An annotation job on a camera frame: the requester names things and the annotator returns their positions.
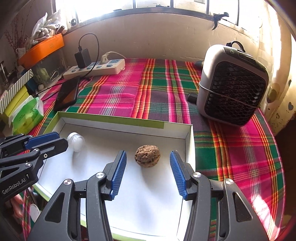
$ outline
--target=black cable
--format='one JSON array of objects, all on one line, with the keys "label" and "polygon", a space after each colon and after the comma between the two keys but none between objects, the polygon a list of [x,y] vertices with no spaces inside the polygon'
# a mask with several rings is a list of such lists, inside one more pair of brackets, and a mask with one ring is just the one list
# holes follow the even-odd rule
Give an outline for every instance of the black cable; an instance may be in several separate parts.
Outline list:
[{"label": "black cable", "polygon": [[48,89],[50,89],[50,88],[52,88],[52,87],[54,87],[54,86],[61,85],[61,84],[62,84],[62,83],[57,83],[57,84],[55,84],[55,85],[53,85],[53,86],[50,86],[50,87],[48,87],[48,88],[46,88],[46,89],[44,89],[44,90],[38,92],[38,93],[35,94],[33,97],[35,98],[37,95],[41,94],[42,92],[44,92],[44,91],[46,91],[46,90],[48,90]]},{"label": "black cable", "polygon": [[[92,35],[94,35],[94,36],[96,37],[96,41],[97,41],[97,43],[98,43],[98,56],[97,56],[97,58],[96,58],[96,62],[94,63],[93,67],[91,68],[91,70],[90,70],[89,72],[87,72],[84,76],[82,76],[82,77],[81,77],[82,79],[83,79],[84,77],[86,77],[90,72],[92,72],[92,70],[94,69],[95,65],[97,64],[97,62],[98,62],[98,60],[99,60],[99,55],[100,55],[100,44],[99,44],[98,37],[97,37],[95,34],[93,34],[93,33],[88,33],[88,34],[92,34]],[[79,39],[79,42],[78,42],[78,50],[79,50],[79,51],[82,51],[82,47],[80,46],[80,40],[81,40],[84,36],[86,36],[86,35],[88,35],[88,34],[82,35],[82,37]]]},{"label": "black cable", "polygon": [[56,92],[54,92],[50,97],[47,97],[45,100],[42,100],[43,102],[44,101],[47,101],[49,98],[51,98],[52,96],[54,96],[56,93],[58,93],[59,91],[56,91]]}]

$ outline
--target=white wall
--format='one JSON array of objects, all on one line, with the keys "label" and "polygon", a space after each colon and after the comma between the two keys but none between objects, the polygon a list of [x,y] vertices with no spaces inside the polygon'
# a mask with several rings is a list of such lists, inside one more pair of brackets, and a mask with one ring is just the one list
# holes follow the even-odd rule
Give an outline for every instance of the white wall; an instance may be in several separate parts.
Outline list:
[{"label": "white wall", "polygon": [[3,36],[0,39],[0,61],[4,61],[4,65],[8,72],[13,70],[15,60],[16,55],[13,48],[9,45],[6,37]]},{"label": "white wall", "polygon": [[[127,58],[161,58],[180,61],[203,60],[214,44],[240,41],[247,53],[258,56],[259,43],[227,26],[209,20],[168,13],[142,13],[97,21],[80,27],[64,36],[64,54],[68,64],[76,65],[74,53],[79,38],[95,33],[100,42],[100,56],[115,51]],[[85,36],[81,45],[88,48],[95,61],[97,43],[93,36]]]},{"label": "white wall", "polygon": [[262,4],[263,20],[260,28],[258,60],[269,73],[269,85],[261,110],[267,121],[276,113],[284,99],[291,79],[290,67],[292,54],[291,32],[276,11],[266,2]]}]

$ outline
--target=portable air cooler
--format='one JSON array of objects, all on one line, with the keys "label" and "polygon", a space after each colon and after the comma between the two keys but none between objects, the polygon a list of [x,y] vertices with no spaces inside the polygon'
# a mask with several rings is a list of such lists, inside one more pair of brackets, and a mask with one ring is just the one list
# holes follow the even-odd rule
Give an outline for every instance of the portable air cooler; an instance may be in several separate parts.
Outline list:
[{"label": "portable air cooler", "polygon": [[205,56],[197,108],[209,119],[243,126],[259,107],[267,84],[266,68],[252,56],[213,45]]}]

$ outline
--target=small white bottle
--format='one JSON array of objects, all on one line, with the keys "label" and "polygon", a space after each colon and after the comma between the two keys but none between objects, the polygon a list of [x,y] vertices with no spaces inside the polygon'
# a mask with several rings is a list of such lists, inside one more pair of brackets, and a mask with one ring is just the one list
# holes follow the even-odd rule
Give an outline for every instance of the small white bottle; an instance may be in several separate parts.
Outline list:
[{"label": "small white bottle", "polygon": [[80,152],[84,145],[85,145],[85,140],[82,135],[72,132],[68,138],[67,138],[69,147],[73,149],[75,152]]}]

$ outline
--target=blue gripper pad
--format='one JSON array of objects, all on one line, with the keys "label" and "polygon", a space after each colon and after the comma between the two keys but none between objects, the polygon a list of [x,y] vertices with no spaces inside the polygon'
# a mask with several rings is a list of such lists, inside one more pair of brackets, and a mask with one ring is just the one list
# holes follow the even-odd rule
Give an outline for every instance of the blue gripper pad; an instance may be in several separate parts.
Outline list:
[{"label": "blue gripper pad", "polygon": [[118,194],[125,168],[126,168],[126,152],[123,151],[123,153],[119,159],[119,162],[117,164],[113,178],[111,180],[111,194],[110,194],[110,196],[112,199],[114,199],[115,196]]},{"label": "blue gripper pad", "polygon": [[36,136],[36,137],[31,137],[28,141],[27,144],[25,144],[25,148],[27,150],[30,150],[32,147],[53,141],[55,139],[59,139],[59,134],[57,132],[51,132],[47,133],[41,136]]},{"label": "blue gripper pad", "polygon": [[186,179],[173,151],[170,153],[170,167],[172,168],[179,194],[183,197],[183,199],[187,199],[188,192],[186,190]]}]

